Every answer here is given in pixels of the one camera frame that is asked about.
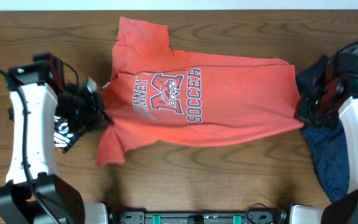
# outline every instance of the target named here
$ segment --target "tabletop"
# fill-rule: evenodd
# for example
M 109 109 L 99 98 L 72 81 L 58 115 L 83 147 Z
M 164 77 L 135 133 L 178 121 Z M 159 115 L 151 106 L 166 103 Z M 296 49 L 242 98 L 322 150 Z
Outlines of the tabletop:
M 175 50 L 280 58 L 297 72 L 358 40 L 358 11 L 0 12 L 0 67 L 52 52 L 75 67 L 80 81 L 92 77 L 103 86 L 111 74 L 120 16 L 169 25 Z M 66 70 L 66 79 L 73 82 L 75 76 Z M 10 106 L 0 76 L 0 186 L 12 156 Z M 128 152 L 123 165 L 99 168 L 102 133 L 85 134 L 67 154 L 56 151 L 61 177 L 86 202 L 148 211 L 238 211 L 256 202 L 329 205 L 299 130 L 225 147 L 157 142 Z

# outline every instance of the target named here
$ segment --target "red fabric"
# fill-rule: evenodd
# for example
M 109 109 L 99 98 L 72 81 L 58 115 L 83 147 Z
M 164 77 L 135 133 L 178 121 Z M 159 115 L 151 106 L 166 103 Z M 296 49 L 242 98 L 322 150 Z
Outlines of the red fabric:
M 98 166 L 157 140 L 223 146 L 300 128 L 293 65 L 280 59 L 172 50 L 168 26 L 120 18 L 111 83 L 103 91 L 114 120 Z

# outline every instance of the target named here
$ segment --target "green tape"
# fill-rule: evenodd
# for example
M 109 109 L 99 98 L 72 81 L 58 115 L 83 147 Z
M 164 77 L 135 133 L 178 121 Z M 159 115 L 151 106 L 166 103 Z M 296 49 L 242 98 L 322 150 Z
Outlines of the green tape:
M 233 224 L 241 224 L 241 216 L 233 215 Z
M 161 216 L 153 215 L 153 224 L 161 224 Z

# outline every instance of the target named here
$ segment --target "shirt logo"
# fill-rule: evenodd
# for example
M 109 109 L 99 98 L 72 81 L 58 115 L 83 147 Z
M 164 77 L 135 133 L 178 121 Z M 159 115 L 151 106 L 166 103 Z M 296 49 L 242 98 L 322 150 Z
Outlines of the shirt logo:
M 156 73 L 151 85 L 158 90 L 158 93 L 150 97 L 150 107 L 153 110 L 170 110 L 176 114 L 184 114 L 181 102 L 177 98 L 184 78 L 184 75 L 179 74 L 173 76 Z

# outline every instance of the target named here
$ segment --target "white wall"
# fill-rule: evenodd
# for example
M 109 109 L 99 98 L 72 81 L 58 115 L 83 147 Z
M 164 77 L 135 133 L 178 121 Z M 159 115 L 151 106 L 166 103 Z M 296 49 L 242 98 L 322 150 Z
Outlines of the white wall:
M 0 11 L 358 9 L 358 0 L 0 0 Z

